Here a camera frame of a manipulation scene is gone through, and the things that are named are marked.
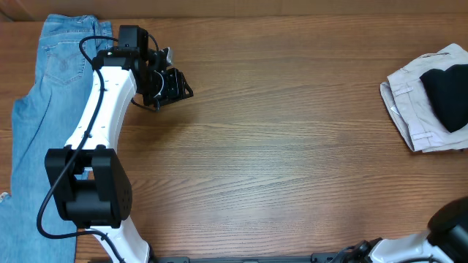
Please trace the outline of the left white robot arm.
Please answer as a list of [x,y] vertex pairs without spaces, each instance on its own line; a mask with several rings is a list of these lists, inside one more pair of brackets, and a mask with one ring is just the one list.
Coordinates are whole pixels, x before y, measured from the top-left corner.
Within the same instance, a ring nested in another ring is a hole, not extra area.
[[37,214],[37,229],[48,239],[67,238],[43,229],[50,200],[59,216],[78,230],[71,237],[93,235],[112,262],[155,262],[153,248],[139,235],[130,212],[132,186],[117,156],[117,144],[128,106],[160,107],[193,97],[182,71],[173,67],[172,50],[149,48],[154,37],[139,26],[123,25],[116,45],[86,56],[93,70],[91,94],[82,117],[63,148],[45,156],[50,183]]

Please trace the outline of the black t-shirt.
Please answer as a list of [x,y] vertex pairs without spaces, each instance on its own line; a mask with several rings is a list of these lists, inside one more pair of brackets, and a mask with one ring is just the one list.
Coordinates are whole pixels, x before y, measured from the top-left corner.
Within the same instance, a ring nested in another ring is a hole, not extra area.
[[466,64],[456,64],[446,70],[430,69],[420,80],[434,114],[450,133],[467,125]]

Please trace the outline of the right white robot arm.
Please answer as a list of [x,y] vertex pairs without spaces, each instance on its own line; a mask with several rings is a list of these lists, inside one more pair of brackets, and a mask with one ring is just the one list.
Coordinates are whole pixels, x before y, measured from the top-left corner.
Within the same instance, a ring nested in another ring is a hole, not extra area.
[[399,239],[363,241],[341,250],[331,261],[467,263],[467,198],[439,209],[424,232]]

